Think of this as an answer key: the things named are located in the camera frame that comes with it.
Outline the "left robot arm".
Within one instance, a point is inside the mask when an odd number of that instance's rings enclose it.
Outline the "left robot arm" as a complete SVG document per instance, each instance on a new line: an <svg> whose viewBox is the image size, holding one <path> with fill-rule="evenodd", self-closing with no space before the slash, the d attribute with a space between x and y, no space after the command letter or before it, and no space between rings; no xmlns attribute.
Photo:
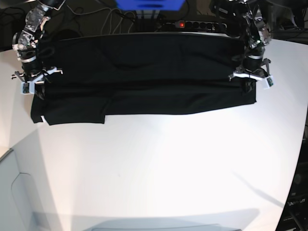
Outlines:
<svg viewBox="0 0 308 231"><path fill-rule="evenodd" d="M229 80L255 80L260 82L265 90L273 87L273 75L269 72L271 60L264 58L265 46L271 41L271 35L258 1L213 0L210 9L221 32L244 43L243 54L235 57L239 66L229 75Z"/></svg>

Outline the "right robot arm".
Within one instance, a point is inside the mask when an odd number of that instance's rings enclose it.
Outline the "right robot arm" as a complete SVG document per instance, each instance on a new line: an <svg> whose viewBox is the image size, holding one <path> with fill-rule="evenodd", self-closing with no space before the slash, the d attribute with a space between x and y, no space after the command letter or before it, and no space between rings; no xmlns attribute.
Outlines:
<svg viewBox="0 0 308 231"><path fill-rule="evenodd" d="M11 78L21 80L21 93L44 99L45 83L54 73L63 73L55 66L46 67L39 57L39 42L43 38L45 24L51 19L52 10L60 10L64 0L40 0L25 18L25 27L13 37L12 48L21 62L22 73L16 71Z"/></svg>

